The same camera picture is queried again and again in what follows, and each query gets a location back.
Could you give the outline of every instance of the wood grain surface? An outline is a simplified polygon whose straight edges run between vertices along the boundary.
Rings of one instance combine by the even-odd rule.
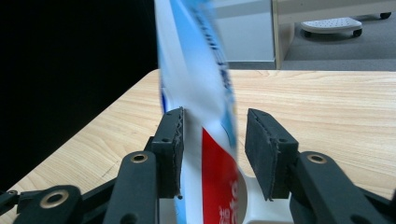
[[[29,175],[17,191],[75,185],[84,193],[114,178],[122,158],[143,150],[162,110],[158,70],[73,136]],[[239,157],[247,112],[273,115],[300,143],[337,161],[358,186],[390,198],[396,188],[396,73],[232,70],[237,102]],[[11,223],[15,209],[0,217]]]

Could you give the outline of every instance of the white object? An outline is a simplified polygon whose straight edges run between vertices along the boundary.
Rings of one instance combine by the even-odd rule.
[[[349,17],[329,19],[323,21],[304,21],[301,23],[305,36],[309,33],[316,34],[336,34],[353,31],[354,36],[361,35],[361,22],[355,21]]]
[[[238,224],[292,224],[289,199],[265,201],[256,177],[250,177],[239,168]],[[174,201],[160,199],[160,220],[164,224],[176,223]]]

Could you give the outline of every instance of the white wall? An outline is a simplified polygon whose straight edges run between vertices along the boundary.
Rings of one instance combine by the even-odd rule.
[[[271,0],[213,0],[229,62],[275,61]]]

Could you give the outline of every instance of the gray surface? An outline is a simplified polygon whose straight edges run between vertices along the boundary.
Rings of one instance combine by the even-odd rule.
[[[230,69],[275,70],[275,62],[229,62]]]
[[[306,38],[296,23],[281,70],[396,71],[396,13],[386,20],[379,14],[352,18],[362,22],[360,37],[349,32]]]

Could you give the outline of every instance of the blurry package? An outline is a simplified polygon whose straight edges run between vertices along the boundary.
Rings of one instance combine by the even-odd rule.
[[[184,107],[177,223],[236,223],[233,87],[205,0],[156,0],[163,111]]]

